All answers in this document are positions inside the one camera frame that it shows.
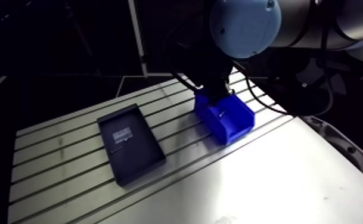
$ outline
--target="black cable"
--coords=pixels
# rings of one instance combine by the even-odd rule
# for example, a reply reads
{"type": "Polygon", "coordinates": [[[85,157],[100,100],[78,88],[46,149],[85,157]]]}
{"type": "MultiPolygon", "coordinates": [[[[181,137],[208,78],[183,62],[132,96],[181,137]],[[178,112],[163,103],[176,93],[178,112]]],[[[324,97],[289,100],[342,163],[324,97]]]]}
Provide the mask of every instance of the black cable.
{"type": "Polygon", "coordinates": [[[193,85],[189,84],[186,80],[184,80],[179,74],[177,74],[176,71],[173,70],[173,67],[171,65],[170,59],[169,57],[166,56],[166,48],[167,48],[167,42],[168,40],[174,35],[176,34],[179,30],[181,30],[187,23],[190,22],[190,20],[195,19],[196,17],[202,15],[203,11],[198,11],[196,13],[194,13],[193,15],[189,16],[186,20],[184,20],[181,24],[179,24],[178,26],[174,27],[169,34],[167,34],[165,41],[163,42],[163,46],[162,46],[162,57],[163,57],[163,61],[165,62],[165,65],[167,67],[167,69],[169,70],[169,72],[174,76],[174,78],[176,78],[179,82],[181,82],[183,85],[185,85],[188,89],[192,90],[195,94],[198,93],[198,89],[196,87],[194,87],[193,85]]]}
{"type": "Polygon", "coordinates": [[[285,111],[281,111],[281,110],[277,110],[272,108],[271,106],[265,104],[264,102],[262,102],[252,91],[251,85],[249,84],[249,78],[248,78],[248,74],[245,71],[245,69],[240,66],[238,63],[235,63],[237,65],[237,67],[239,67],[238,69],[242,70],[242,74],[244,74],[245,76],[245,80],[247,82],[247,86],[248,86],[248,90],[249,92],[252,94],[252,96],[254,97],[254,99],[262,104],[264,107],[266,107],[267,109],[270,109],[272,111],[278,112],[280,114],[284,114],[284,115],[290,115],[290,116],[317,116],[317,115],[321,115],[324,114],[326,112],[328,112],[333,104],[334,104],[334,90],[333,90],[333,85],[331,84],[331,80],[330,80],[330,75],[328,69],[326,68],[326,50],[327,50],[327,39],[328,39],[328,32],[330,29],[330,23],[328,20],[325,21],[323,28],[322,28],[322,38],[321,38],[321,65],[323,68],[323,72],[324,72],[324,77],[325,77],[325,81],[326,81],[326,87],[328,90],[328,104],[326,106],[325,109],[323,109],[322,111],[320,111],[319,113],[314,113],[314,114],[299,114],[299,113],[288,113],[285,111]]]}

